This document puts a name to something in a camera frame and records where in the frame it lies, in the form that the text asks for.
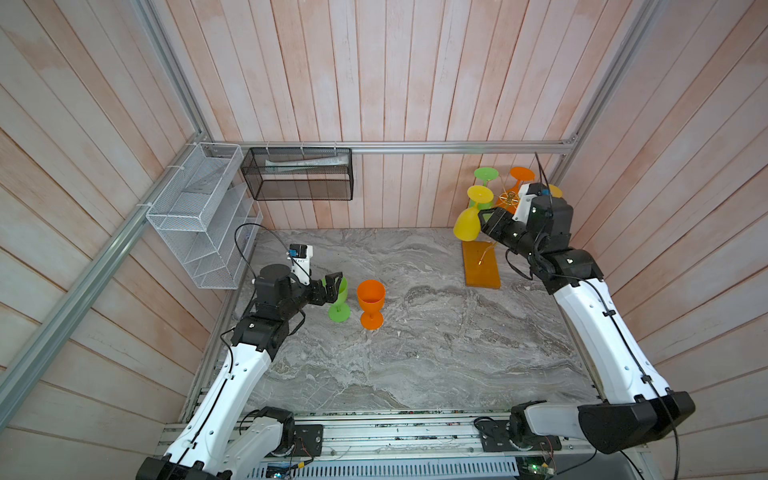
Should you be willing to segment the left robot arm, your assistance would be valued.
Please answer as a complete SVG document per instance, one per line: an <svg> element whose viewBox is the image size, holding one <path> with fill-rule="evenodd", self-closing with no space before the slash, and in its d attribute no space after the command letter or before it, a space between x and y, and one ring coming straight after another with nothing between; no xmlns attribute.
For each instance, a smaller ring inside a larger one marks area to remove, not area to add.
<svg viewBox="0 0 768 480"><path fill-rule="evenodd" d="M243 479L269 455L288 457L295 440L292 412L264 407L251 426L232 441L240 415L255 386L307 305L338 300L343 274L299 280L281 264L262 268L254 279L254 298L225 343L228 358L183 432L160 457L148 457L138 479Z"/></svg>

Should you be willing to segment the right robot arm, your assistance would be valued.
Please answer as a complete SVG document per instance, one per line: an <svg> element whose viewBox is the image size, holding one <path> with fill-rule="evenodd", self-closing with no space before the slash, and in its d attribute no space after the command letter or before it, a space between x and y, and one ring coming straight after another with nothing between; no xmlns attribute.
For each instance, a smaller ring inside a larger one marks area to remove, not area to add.
<svg viewBox="0 0 768 480"><path fill-rule="evenodd" d="M676 432L696 406L689 393L673 390L647 359L593 257L570 246L572 216L565 200L539 193L526 195L515 213L496 207L478 215L482 232L523 256L531 275L554 298L600 398L586 405L516 405L507 431L520 450L557 436L584 439L612 454Z"/></svg>

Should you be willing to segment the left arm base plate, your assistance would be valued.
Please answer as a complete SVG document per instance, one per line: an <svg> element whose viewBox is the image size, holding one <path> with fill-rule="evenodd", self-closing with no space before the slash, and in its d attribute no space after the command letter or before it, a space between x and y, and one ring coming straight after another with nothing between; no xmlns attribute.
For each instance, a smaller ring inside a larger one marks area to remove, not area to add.
<svg viewBox="0 0 768 480"><path fill-rule="evenodd" d="M288 458L291 455L318 457L322 453L324 426L319 423L282 427L278 448L266 454L267 458Z"/></svg>

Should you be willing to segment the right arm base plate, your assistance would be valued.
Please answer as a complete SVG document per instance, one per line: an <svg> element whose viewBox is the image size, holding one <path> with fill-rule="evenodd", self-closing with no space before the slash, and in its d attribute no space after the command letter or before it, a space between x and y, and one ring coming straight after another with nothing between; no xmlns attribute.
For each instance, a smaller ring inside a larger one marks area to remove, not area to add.
<svg viewBox="0 0 768 480"><path fill-rule="evenodd" d="M534 436L530 440L514 443L510 437L508 420L496 420L488 416L481 416L473 420L473 426L479 434L482 449L486 453L533 450L547 453L562 449L562 443L556 436Z"/></svg>

